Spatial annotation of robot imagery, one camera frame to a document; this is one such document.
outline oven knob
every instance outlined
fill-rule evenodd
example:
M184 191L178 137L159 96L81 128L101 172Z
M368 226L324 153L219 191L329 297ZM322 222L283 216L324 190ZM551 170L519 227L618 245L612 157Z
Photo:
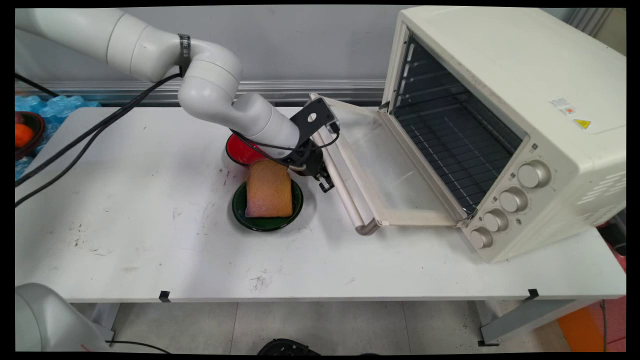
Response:
M476 230L473 230L470 238L471 244L473 244L476 249L483 249L493 245L491 233L489 233L484 227L478 227Z
M527 208L527 196L520 188L512 187L500 193L500 206L510 213Z
M533 160L518 169L518 180L526 188L541 188L549 184L551 171L540 160Z
M509 225L507 215L499 209L487 211L483 216L483 222L484 226L486 226L486 228L492 233L495 233L496 231L505 231Z

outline gray wall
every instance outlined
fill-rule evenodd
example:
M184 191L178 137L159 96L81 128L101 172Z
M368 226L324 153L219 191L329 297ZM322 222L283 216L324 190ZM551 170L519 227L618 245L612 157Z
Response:
M243 80L384 79L399 10L408 5L126 8L152 26L221 44ZM544 8L561 20L569 8ZM35 81L134 80L106 64L15 31L15 71Z

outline toaster oven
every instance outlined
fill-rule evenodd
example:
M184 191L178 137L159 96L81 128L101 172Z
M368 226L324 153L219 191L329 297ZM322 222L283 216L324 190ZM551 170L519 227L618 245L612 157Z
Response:
M626 206L626 84L625 56L539 9L409 8L383 104L325 98L325 163L360 234L457 227L500 261Z

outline toast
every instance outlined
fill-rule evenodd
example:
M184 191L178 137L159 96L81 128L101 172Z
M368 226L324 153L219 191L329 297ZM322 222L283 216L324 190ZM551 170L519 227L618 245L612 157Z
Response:
M251 164L246 181L244 215L248 218L293 215L291 177L286 167L269 159L260 159Z

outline floor tile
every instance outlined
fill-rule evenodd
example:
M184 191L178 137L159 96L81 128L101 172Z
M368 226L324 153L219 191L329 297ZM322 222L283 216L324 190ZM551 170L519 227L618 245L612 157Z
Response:
M409 354L401 302L240 303L231 354L288 338L322 355Z
M116 340L139 341L177 354L228 354L237 303L122 304L113 324ZM114 344L121 352L157 352Z
M472 301L404 302L404 311L412 354L570 351L557 322L499 347L478 347L481 323Z

